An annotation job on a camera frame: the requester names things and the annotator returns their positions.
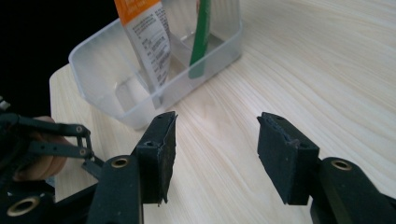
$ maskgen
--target tabletop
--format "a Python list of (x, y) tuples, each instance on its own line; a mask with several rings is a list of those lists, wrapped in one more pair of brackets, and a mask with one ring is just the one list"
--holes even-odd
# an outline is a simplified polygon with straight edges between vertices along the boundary
[[(396, 198), (396, 2), (240, 1), (242, 56), (187, 95), (176, 111), (169, 202), (145, 204), (146, 223), (310, 223), (287, 206), (257, 154), (262, 112), (288, 119), (319, 157), (359, 165)], [(130, 154), (144, 130), (112, 119), (78, 94), (70, 65), (50, 79), (51, 115), (82, 123), (103, 160)], [(61, 200), (95, 183), (69, 159)]]

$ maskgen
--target clear plastic bin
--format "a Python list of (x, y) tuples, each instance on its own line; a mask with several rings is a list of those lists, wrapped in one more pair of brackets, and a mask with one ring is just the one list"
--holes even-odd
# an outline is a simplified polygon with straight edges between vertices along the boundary
[[(87, 102), (138, 130), (196, 89), (241, 54), (242, 22), (238, 0), (212, 0), (206, 55), (190, 66), (197, 22), (196, 0), (163, 0), (171, 31), (171, 69), (163, 86), (149, 94), (136, 74), (134, 49), (120, 20), (92, 35), (69, 55), (78, 90)], [(192, 69), (204, 69), (190, 78)]]

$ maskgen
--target wood grain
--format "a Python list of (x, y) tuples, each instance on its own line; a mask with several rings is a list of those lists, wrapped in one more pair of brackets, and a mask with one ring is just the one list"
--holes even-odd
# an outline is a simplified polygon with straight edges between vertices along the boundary
[[(242, 57), (170, 110), (178, 113), (169, 203), (145, 205), (146, 223), (310, 223), (286, 206), (256, 147), (262, 111), (278, 114), (320, 146), (355, 162), (396, 198), (396, 2), (240, 2)], [(130, 154), (137, 132), (88, 105), (70, 66), (50, 80), (52, 116), (83, 123), (104, 160)], [(57, 199), (95, 181), (69, 160)]]

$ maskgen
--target human hand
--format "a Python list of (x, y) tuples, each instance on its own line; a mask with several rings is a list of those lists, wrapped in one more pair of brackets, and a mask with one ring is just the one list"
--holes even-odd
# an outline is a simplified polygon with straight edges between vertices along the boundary
[[(38, 117), (38, 120), (52, 122), (55, 121), (50, 117)], [(32, 139), (42, 142), (51, 142), (58, 144), (71, 145), (63, 136), (48, 133), (34, 132), (30, 135)], [(14, 181), (43, 180), (52, 175), (57, 175), (66, 163), (66, 157), (59, 156), (41, 156), (34, 163), (18, 171), (14, 176)]]

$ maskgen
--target wooden table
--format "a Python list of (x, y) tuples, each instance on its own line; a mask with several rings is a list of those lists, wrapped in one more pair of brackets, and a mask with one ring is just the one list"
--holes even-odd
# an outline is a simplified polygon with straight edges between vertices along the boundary
[[(396, 198), (396, 2), (243, 0), (242, 57), (170, 108), (177, 157), (169, 203), (145, 205), (146, 223), (309, 223), (284, 205), (257, 155), (262, 111), (358, 164)], [(103, 160), (130, 154), (135, 131), (83, 101), (70, 66), (50, 79), (52, 116), (92, 131)], [(95, 183), (68, 160), (58, 200)]]

